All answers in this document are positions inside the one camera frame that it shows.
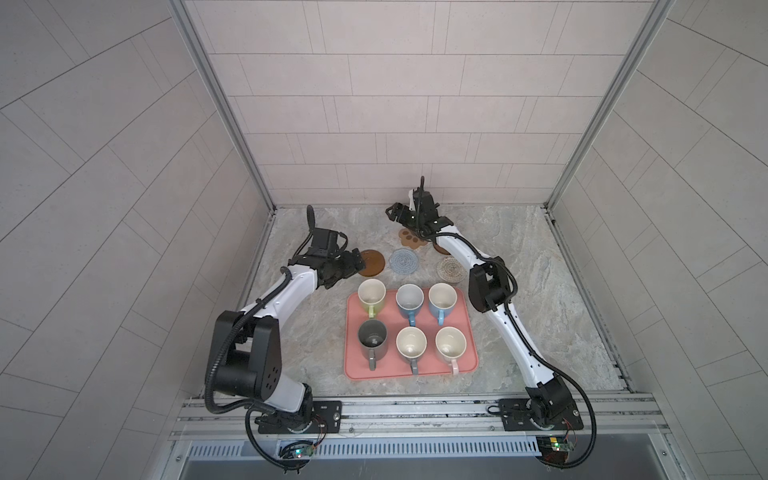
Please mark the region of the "blue woven round coaster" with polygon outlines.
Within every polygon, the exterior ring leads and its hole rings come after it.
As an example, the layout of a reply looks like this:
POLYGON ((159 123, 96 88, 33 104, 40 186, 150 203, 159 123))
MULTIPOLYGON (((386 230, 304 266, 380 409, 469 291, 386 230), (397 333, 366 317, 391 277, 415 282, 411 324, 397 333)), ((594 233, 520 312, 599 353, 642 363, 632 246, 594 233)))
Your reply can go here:
POLYGON ((411 275, 419 269, 419 257, 409 248, 397 249, 389 258, 389 266, 398 275, 411 275))

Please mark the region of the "brown wooden coaster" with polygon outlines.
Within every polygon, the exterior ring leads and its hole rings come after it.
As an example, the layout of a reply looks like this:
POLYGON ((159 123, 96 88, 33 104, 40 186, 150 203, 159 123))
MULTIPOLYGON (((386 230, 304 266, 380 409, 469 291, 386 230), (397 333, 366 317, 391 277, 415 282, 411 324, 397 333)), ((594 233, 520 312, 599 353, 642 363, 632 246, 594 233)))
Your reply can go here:
POLYGON ((380 274, 386 266, 386 260, 383 254, 378 250, 363 250, 361 251, 361 257, 365 263, 365 267, 359 274, 363 277, 375 277, 380 274))
POLYGON ((442 248, 441 246, 439 246, 437 242, 432 242, 432 243, 433 243, 433 247, 434 247, 434 249, 435 249, 435 250, 436 250, 438 253, 441 253, 442 255, 451 255, 449 251, 447 251, 447 250, 445 250, 444 248, 442 248))

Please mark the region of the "multicolour woven round coaster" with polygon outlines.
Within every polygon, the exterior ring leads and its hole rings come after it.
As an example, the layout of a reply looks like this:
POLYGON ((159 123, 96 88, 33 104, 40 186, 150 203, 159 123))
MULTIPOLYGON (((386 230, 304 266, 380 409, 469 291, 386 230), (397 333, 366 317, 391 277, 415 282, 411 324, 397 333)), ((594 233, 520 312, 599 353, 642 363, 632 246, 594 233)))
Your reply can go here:
POLYGON ((466 269, 455 258, 446 257, 438 263, 437 275, 445 283, 457 284, 466 277, 466 269))

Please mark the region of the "cork paw print coaster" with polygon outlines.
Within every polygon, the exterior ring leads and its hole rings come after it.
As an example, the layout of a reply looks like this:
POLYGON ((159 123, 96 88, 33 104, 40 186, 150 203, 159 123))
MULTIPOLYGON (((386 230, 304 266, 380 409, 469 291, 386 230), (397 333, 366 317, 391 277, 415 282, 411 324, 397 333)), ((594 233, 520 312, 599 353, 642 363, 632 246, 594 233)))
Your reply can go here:
POLYGON ((403 228, 398 232, 398 237, 402 246, 412 250, 416 250, 428 244, 427 241, 420 239, 414 232, 406 228, 403 228))

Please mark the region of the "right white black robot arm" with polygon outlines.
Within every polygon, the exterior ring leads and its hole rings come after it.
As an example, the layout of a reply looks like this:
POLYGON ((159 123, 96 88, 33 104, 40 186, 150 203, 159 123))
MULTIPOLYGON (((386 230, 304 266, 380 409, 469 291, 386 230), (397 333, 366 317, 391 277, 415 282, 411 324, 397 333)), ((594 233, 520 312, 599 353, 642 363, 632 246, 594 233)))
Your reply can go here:
POLYGON ((588 395, 576 380, 547 361, 535 346, 515 311, 513 298, 518 293, 518 282, 504 260, 483 253, 449 218, 440 215, 439 204, 425 190, 424 183, 421 181, 419 187, 409 193, 408 204, 396 202, 388 207, 385 210, 388 219, 418 239, 440 246, 467 270, 470 303, 495 325, 523 374, 529 396, 523 412, 535 428, 544 431, 563 424, 566 433, 574 432, 576 428, 567 415, 577 409, 571 390, 578 392, 590 422, 586 449, 572 461, 552 450, 539 462, 561 470, 582 465, 593 453, 597 440, 597 421, 588 395))

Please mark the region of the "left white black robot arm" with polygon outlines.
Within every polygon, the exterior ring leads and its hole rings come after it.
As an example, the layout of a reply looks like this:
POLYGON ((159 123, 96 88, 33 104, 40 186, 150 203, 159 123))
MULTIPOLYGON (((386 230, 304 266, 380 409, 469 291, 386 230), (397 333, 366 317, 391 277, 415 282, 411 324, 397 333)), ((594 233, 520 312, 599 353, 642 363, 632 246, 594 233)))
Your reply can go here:
POLYGON ((307 237, 280 268, 282 280, 244 309, 217 318, 204 380, 208 412, 256 410, 270 424, 294 431, 312 423, 311 387, 282 373, 280 322, 318 288, 352 277, 365 262, 358 249, 338 243, 346 234, 316 226, 312 206, 307 223, 307 237))

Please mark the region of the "light blue mug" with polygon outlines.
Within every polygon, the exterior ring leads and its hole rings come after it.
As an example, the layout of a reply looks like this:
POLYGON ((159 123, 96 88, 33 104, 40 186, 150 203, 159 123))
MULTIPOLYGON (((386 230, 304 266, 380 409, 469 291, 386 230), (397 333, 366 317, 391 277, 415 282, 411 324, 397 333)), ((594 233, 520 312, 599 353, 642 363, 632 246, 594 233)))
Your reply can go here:
POLYGON ((434 284, 428 291, 428 307, 431 315, 442 327, 458 301, 456 289, 447 283, 434 284))

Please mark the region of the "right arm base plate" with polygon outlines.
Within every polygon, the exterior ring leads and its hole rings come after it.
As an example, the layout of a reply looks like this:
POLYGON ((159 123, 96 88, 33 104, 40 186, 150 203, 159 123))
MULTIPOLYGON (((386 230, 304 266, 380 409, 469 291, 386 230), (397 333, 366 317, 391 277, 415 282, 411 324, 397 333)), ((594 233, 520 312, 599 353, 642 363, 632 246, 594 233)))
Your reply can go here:
POLYGON ((565 431, 584 428, 581 411, 574 400, 547 406, 542 400, 500 399, 487 411, 501 418, 505 431, 565 431))

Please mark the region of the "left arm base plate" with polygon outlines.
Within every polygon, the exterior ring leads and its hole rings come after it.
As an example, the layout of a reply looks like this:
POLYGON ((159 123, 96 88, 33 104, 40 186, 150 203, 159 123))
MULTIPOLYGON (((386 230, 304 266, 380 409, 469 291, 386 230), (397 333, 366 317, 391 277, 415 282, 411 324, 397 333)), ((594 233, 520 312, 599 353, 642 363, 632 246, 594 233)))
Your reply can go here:
POLYGON ((254 423, 259 434, 338 433, 342 407, 341 401, 314 400, 311 407, 303 405, 293 413, 277 411, 272 415, 261 415, 254 423))

